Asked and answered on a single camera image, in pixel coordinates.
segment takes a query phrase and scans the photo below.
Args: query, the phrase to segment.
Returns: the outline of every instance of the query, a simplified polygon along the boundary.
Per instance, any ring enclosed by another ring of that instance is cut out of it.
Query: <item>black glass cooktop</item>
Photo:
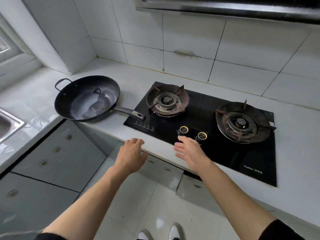
[[[154,86],[163,85],[155,82]],[[159,140],[174,145],[178,141],[178,131],[186,126],[187,137],[196,138],[199,132],[205,132],[207,139],[201,141],[201,148],[212,161],[255,178],[266,184],[277,186],[275,134],[262,142],[240,144],[226,138],[218,129],[215,109],[230,101],[217,97],[186,90],[189,104],[186,110],[174,117],[160,117],[149,114],[146,96],[139,102],[135,110],[144,114],[146,120],[141,122],[128,117],[124,125],[146,133]],[[259,110],[268,121],[274,123],[274,114]]]

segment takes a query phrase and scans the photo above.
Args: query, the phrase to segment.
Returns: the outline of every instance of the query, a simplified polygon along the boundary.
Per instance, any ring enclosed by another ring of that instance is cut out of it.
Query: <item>foot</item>
[[[141,231],[139,231],[138,239],[139,240],[152,240],[152,237],[147,230],[141,230]]]
[[[173,223],[169,231],[169,240],[181,240],[181,228],[178,223]]]

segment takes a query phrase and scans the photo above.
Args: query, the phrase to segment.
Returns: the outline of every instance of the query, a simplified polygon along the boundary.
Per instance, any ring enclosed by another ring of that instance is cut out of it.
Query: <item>gold-rimmed knob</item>
[[[186,133],[188,133],[188,132],[189,132],[189,128],[186,127],[186,126],[181,126],[180,129],[179,129],[179,135],[180,135],[180,136],[181,136],[181,135],[184,135],[184,134],[186,134]]]
[[[204,141],[207,137],[208,137],[207,134],[204,132],[199,132],[197,135],[197,139],[199,139],[201,141]]]

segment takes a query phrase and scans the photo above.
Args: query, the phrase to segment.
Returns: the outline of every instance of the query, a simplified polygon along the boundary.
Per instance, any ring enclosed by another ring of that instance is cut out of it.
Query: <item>pan handle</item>
[[[59,89],[57,88],[57,85],[58,85],[59,83],[61,83],[62,81],[64,81],[64,80],[69,80],[70,82],[72,82],[69,78],[62,78],[62,79],[60,79],[59,81],[57,81],[56,84],[54,85],[54,87],[55,87],[56,90],[58,90],[59,92],[61,92],[61,90],[59,90]]]
[[[130,115],[138,120],[141,120],[141,121],[144,121],[146,119],[146,116],[137,112],[137,111],[134,111],[132,109],[129,109],[129,108],[124,108],[124,107],[121,107],[121,106],[115,106],[114,107],[114,110],[115,111],[119,111],[119,112],[122,112],[122,113],[125,113],[127,115]]]

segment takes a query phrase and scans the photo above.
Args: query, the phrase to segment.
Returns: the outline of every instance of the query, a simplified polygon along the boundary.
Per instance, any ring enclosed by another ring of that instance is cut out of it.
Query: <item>frying pan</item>
[[[59,90],[57,85],[64,80],[69,80],[71,83]],[[96,121],[113,110],[141,121],[146,119],[140,112],[116,105],[120,95],[120,87],[110,77],[86,76],[75,81],[63,78],[57,81],[54,87],[59,91],[54,101],[54,108],[60,116],[68,120]]]

